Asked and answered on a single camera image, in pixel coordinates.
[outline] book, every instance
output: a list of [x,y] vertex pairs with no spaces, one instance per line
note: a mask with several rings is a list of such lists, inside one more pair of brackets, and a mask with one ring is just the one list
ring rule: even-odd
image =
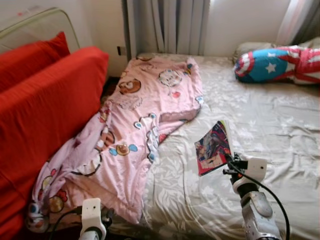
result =
[[210,173],[227,163],[225,154],[232,154],[228,132],[227,122],[220,120],[194,143],[199,176]]

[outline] pink cartoon blanket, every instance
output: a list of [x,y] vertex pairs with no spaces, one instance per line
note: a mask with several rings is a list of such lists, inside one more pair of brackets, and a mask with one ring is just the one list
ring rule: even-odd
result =
[[[159,57],[131,60],[100,112],[42,167],[28,208],[29,229],[44,232],[87,198],[100,198],[137,224],[158,145],[192,120],[202,101],[193,58],[180,63]],[[72,226],[81,217],[68,215],[63,221]]]

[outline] bed sheet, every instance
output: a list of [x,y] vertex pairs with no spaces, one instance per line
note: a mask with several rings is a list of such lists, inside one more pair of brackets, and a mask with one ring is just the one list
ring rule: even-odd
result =
[[[157,54],[173,61],[187,56]],[[228,120],[232,146],[244,157],[266,158],[263,183],[282,201],[292,240],[319,235],[319,89],[316,86],[244,84],[230,58],[201,57],[204,105],[199,115],[160,146],[147,176],[139,226],[116,218],[112,232],[144,239],[243,240],[240,197],[223,166],[198,176],[194,142],[218,120]],[[266,193],[283,235],[285,220]]]

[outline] cable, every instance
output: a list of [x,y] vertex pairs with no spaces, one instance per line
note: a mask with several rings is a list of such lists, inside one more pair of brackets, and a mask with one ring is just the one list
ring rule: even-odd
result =
[[56,231],[56,229],[57,229],[60,221],[61,221],[65,216],[67,216],[67,215],[69,215],[69,214],[77,214],[77,215],[79,215],[79,214],[81,214],[81,212],[82,212],[82,206],[78,206],[78,207],[76,207],[76,208],[74,208],[74,209],[72,209],[72,210],[70,210],[70,211],[67,211],[67,212],[65,212],[64,214],[62,214],[62,215],[58,218],[58,220],[56,221],[56,223],[54,224],[54,226],[53,226],[53,228],[52,228],[52,232],[50,233],[50,236],[49,236],[49,239],[48,239],[48,240],[52,240],[52,239],[53,239],[54,233],[55,233],[55,231]]
[[255,180],[254,178],[244,174],[243,172],[241,172],[241,170],[239,170],[235,165],[233,165],[233,163],[231,161],[228,162],[228,164],[230,164],[234,170],[236,170],[238,172],[238,174],[241,174],[242,176],[244,176],[245,178],[251,180],[252,182],[254,182],[255,184],[259,185],[260,187],[262,187],[263,189],[267,190],[268,193],[270,193],[272,195],[272,197],[274,197],[274,199],[276,200],[276,202],[278,203],[279,207],[282,210],[284,219],[285,219],[285,240],[290,240],[290,223],[289,223],[289,218],[288,215],[286,213],[286,210],[284,208],[284,206],[282,205],[282,203],[280,202],[279,198],[265,185],[263,185],[262,183],[260,183],[259,181]]

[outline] captain america pillow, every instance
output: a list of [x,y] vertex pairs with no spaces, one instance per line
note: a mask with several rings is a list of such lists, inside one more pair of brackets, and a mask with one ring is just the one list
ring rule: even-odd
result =
[[236,62],[235,76],[244,83],[320,83],[320,49],[289,46],[251,51]]

